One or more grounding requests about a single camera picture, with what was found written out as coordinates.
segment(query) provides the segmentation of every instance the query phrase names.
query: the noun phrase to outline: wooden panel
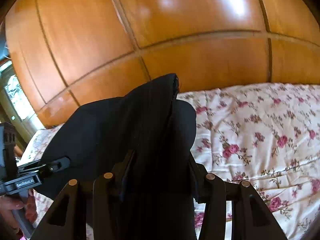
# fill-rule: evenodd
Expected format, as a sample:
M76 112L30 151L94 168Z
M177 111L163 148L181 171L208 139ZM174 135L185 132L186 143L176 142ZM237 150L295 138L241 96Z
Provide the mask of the wooden panel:
M177 73L180 92L268 81L267 40L211 39L150 49L151 78Z
M6 17L6 31L10 54L15 52L20 54L16 57L24 57L39 92L48 102L65 86L45 44L36 12L35 0L17 0ZM16 39L18 39L16 43L11 42L13 37L9 32L14 33ZM22 81L21 85L23 87L29 85L29 83L24 84L22 80L23 75L29 75L28 69L20 68L15 64L13 66L19 80Z
M12 64L14 70L17 74L19 83L23 89L23 92L27 96L30 104L32 105L35 111L38 111L41 107L44 106L44 101L41 98L30 74L27 69L27 65L22 57L20 46L18 44L18 39L14 28L6 29L6 36L8 40L8 46L10 47L10 57L12 59Z
M258 0L121 0L139 46L192 33L265 30Z
M69 91L52 100L40 111L36 112L45 127L66 122L78 108Z
M320 84L320 48L272 40L272 82Z
M114 97L123 97L135 87L148 82L137 58L107 65L90 73L72 86L72 92L81 105Z
M320 45L319 25L302 0L263 0L270 30Z
M111 0L38 0L52 53L68 84L133 50Z

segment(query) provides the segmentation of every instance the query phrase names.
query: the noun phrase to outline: human hand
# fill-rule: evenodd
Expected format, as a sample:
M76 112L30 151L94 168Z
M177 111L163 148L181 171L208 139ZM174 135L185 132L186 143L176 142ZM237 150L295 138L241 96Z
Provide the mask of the human hand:
M12 210L26 209L26 219L31 223L34 223L38 217L36 211L36 200L33 196L33 189L29 189L29 197L27 203L24 204L21 200L13 199L8 196L0 196L0 214L6 221L6 223L18 233L20 230L19 224L12 214Z

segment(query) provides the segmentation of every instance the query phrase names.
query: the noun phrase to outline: black clip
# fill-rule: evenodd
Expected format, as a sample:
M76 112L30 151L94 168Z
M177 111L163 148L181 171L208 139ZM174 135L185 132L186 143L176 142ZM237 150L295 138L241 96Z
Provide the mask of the black clip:
M232 240L287 240L278 222L247 180L240 184L224 182L207 173L190 153L189 166L193 197L206 203L199 240L223 240L226 226L226 201L232 201Z
M96 240L116 240L119 237L116 219L112 210L122 202L125 194L127 176L135 152L129 151L123 162L116 163L111 172L98 177L93 184L93 233Z
M86 239L86 202L81 184L72 179L55 198L33 232L33 239Z

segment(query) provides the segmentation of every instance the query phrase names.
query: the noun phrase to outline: black garment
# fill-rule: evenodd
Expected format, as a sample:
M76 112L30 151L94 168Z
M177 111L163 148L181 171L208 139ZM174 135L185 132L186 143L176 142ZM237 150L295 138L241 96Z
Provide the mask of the black garment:
M176 100L178 78L168 74L122 98L81 106L57 132L41 164L63 156L70 168L36 190L52 199L70 179L94 180L129 149L136 160L120 207L122 239L195 239L188 156L196 134L190 104Z

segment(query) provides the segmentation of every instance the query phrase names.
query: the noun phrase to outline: wrinkled fabric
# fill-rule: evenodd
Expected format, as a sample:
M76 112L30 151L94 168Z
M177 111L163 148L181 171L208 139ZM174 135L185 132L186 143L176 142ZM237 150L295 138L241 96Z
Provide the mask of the wrinkled fabric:
M225 181L249 180L287 238L300 239L320 210L320 86L256 84L178 99L197 113L196 162ZM197 235L204 208L195 203ZM231 220L228 202L226 239Z

